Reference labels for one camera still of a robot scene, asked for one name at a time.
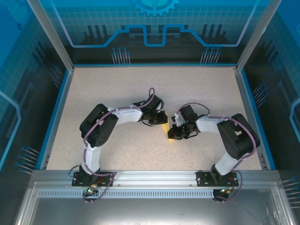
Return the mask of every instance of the gear logo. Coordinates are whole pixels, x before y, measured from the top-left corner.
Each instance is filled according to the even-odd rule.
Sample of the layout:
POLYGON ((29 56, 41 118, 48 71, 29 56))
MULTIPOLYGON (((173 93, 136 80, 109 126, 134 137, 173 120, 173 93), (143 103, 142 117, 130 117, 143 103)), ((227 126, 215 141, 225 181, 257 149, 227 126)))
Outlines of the gear logo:
POLYGON ((169 13, 169 10, 174 9, 175 4, 178 3, 179 0, 133 0, 135 9, 139 9, 141 13, 146 13, 147 16, 169 13))
POLYGON ((0 0, 0 5, 6 6, 7 10, 18 23, 21 23, 28 14, 26 0, 0 0))

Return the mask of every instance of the yellow object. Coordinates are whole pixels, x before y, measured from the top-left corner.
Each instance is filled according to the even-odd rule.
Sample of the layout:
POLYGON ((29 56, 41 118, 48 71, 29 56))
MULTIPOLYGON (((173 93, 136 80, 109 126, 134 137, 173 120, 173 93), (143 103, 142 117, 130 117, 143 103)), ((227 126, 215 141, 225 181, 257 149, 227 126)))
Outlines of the yellow object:
POLYGON ((170 124, 170 121, 169 121, 169 114, 166 113, 166 115, 168 117, 168 121, 167 121, 167 123, 162 124, 161 126, 162 126, 162 128, 163 128, 163 130, 164 130, 164 132, 165 132, 165 134, 167 135, 167 138, 168 138, 168 131, 171 129, 171 124, 170 124))

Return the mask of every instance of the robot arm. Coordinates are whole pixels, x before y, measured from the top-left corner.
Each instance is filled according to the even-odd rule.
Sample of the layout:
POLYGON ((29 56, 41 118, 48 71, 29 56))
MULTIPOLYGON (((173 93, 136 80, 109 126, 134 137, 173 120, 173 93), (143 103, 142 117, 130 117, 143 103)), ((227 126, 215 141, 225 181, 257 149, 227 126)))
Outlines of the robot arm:
MULTIPOLYGON (((212 166, 211 176, 217 182, 222 176, 231 172, 240 159, 253 150, 249 135, 231 120, 212 119, 208 115, 198 116, 190 105, 180 109, 181 115, 172 117, 174 122, 168 132, 168 137, 181 140, 197 136, 200 132, 213 132, 221 135, 225 146, 225 154, 212 166)), ((232 116, 250 131, 256 146, 260 145, 259 138, 246 119, 241 114, 232 116)))
MULTIPOLYGON (((86 165, 94 173, 98 173, 100 170, 99 160, 100 153, 103 145, 107 142, 114 127, 116 125, 127 122, 139 122, 148 120, 150 125, 164 124, 167 122, 167 115, 164 111, 161 111, 164 107, 164 102, 157 96, 151 100, 151 102, 143 107, 136 108, 141 104, 149 101, 142 101, 133 103, 129 109, 117 110, 107 116, 102 123, 100 123, 88 136, 88 148, 86 153, 86 165)), ((87 132, 92 126, 106 113, 114 110, 114 108, 107 108, 103 104, 98 104, 88 117, 80 125, 81 137, 84 138, 87 132)), ((87 170, 85 163, 80 166, 79 171, 83 175, 89 176, 91 173, 87 170)))

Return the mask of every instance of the robotic arm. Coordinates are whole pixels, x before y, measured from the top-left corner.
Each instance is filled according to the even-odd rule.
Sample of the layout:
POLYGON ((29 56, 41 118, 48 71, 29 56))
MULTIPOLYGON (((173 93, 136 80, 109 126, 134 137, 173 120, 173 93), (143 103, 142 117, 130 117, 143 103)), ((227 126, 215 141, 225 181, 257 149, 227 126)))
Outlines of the robotic arm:
MULTIPOLYGON (((174 122, 168 132, 172 139, 188 139, 197 136, 200 132, 213 132, 221 135, 225 146, 225 154, 212 166, 211 177, 217 184, 223 176, 231 172, 242 157, 253 151, 253 142, 250 136, 239 125, 231 120, 210 118, 208 115, 198 116, 191 105, 180 109, 181 115, 172 117, 174 122)), ((231 118, 240 122, 253 136, 256 146, 260 140, 242 114, 236 114, 231 118)))
MULTIPOLYGON (((154 126, 157 124, 164 124, 168 121, 165 112, 161 111, 164 107, 163 100, 156 95, 152 100, 151 98, 152 95, 149 96, 148 100, 146 101, 133 103, 128 107, 128 109, 116 110, 108 115, 91 132, 87 138, 88 147, 86 151, 86 164, 85 162, 82 162, 79 167, 79 174, 77 174, 76 178, 77 180, 79 179, 81 181, 81 186, 89 186, 97 183, 99 177, 92 175, 87 167, 93 173, 101 173, 99 165, 101 149, 107 142, 116 125, 127 122, 140 122, 147 120, 150 126, 154 126), (145 107, 137 108, 137 106, 142 106, 148 101, 150 101, 150 103, 145 107)), ((81 137, 84 138, 100 118, 113 110, 114 108, 107 108, 103 104, 98 104, 80 125, 81 137)))

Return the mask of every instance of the speckled tabletop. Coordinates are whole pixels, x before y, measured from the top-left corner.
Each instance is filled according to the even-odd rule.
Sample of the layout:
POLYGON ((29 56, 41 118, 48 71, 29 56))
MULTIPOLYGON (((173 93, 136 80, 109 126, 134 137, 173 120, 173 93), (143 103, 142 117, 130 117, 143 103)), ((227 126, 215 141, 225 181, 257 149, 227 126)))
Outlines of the speckled tabletop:
MULTIPOLYGON (((106 107, 131 105, 148 98, 154 87, 174 113, 185 103, 200 102, 212 116, 232 116, 245 109, 232 68, 221 67, 119 67, 76 68, 48 163, 48 170, 69 170, 83 160, 81 122, 99 103, 106 107)), ((205 109, 193 106, 198 115, 205 109)), ((104 145, 102 170, 210 170, 225 153, 220 135, 171 142, 161 125, 142 123, 117 126, 104 145)), ((257 154, 239 169, 260 170, 257 154)))

